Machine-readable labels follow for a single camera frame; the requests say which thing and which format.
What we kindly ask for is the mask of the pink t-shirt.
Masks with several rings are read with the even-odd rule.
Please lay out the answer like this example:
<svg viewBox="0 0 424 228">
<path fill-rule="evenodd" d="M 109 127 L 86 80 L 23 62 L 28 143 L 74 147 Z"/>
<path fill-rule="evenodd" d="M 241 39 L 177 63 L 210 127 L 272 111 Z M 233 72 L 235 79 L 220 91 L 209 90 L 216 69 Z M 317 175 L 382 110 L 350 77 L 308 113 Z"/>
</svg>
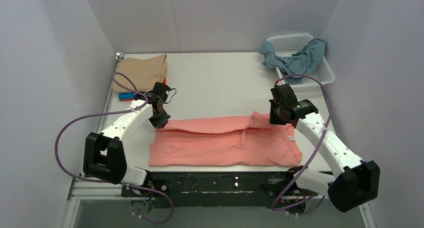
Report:
<svg viewBox="0 0 424 228">
<path fill-rule="evenodd" d="M 282 166 L 301 163 L 292 125 L 268 114 L 171 120 L 156 131 L 151 166 Z"/>
</svg>

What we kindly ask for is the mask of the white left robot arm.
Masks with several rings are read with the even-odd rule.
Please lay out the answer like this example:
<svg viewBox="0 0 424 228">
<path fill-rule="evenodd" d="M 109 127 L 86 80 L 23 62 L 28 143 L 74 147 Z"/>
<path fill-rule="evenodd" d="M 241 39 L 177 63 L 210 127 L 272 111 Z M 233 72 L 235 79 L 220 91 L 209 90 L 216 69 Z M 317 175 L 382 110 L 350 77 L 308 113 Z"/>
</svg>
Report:
<svg viewBox="0 0 424 228">
<path fill-rule="evenodd" d="M 127 112 L 100 133 L 90 133 L 85 140 L 84 174 L 112 184 L 145 183 L 148 171 L 127 163 L 124 143 L 147 121 L 155 129 L 166 126 L 170 115 L 165 111 L 172 89 L 165 83 L 155 83 L 152 90 L 136 95 Z"/>
</svg>

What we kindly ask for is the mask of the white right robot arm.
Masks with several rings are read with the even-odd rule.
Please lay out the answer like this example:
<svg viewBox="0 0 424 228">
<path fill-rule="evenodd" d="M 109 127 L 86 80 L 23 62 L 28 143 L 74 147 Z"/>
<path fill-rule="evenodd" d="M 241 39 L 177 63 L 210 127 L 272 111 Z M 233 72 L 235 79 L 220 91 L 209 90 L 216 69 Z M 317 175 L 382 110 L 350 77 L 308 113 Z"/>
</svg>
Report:
<svg viewBox="0 0 424 228">
<path fill-rule="evenodd" d="M 275 205 L 294 188 L 329 198 L 341 212 L 377 198 L 380 167 L 376 162 L 352 152 L 310 100 L 297 99 L 291 85 L 274 85 L 270 91 L 270 124 L 290 124 L 315 146 L 304 165 L 291 169 L 293 177 L 273 201 L 272 210 L 277 211 Z"/>
</svg>

